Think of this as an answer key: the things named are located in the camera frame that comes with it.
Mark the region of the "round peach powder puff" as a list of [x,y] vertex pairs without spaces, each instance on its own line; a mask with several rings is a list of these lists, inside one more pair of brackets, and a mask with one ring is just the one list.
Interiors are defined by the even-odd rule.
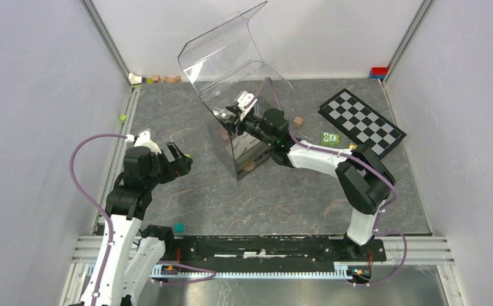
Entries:
[[256,168],[256,163],[251,163],[244,168],[244,171],[252,171]]

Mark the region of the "clear acrylic drawer organizer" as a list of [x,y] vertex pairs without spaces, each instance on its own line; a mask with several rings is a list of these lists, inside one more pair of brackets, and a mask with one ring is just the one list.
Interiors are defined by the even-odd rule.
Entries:
[[235,13],[213,29],[189,40],[177,60],[200,101],[210,112],[207,128],[219,160],[240,180],[269,158],[268,146],[244,133],[221,138],[224,127],[214,116],[215,108],[237,105],[242,91],[255,95],[250,110],[258,117],[275,108],[276,98],[283,99],[295,90],[285,77],[274,70],[261,56],[250,31],[250,20],[266,5],[262,2],[242,13]]

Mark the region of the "pink spray bottle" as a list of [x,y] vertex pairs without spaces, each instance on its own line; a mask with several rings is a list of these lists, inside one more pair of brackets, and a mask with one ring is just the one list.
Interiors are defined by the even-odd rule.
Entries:
[[226,129],[221,130],[221,138],[223,140],[229,140],[230,139],[230,134],[227,132]]

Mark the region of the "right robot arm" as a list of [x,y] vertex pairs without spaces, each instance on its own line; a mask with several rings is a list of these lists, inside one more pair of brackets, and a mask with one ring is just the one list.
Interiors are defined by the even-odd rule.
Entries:
[[261,117],[244,114],[238,106],[216,108],[213,113],[228,132],[246,133],[267,145],[277,164],[336,178],[353,208],[344,252],[352,260],[369,253],[369,243],[378,231],[378,214],[395,198],[395,179],[370,147],[331,149],[299,140],[277,108],[269,108]]

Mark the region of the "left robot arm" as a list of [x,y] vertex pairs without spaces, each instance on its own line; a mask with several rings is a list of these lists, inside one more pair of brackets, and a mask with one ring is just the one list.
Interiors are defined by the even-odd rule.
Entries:
[[158,260],[175,254],[170,227],[140,228],[155,187],[187,175],[193,164],[174,142],[166,146],[172,160],[152,143],[126,151],[123,170],[106,199],[102,245],[79,305],[136,305]]

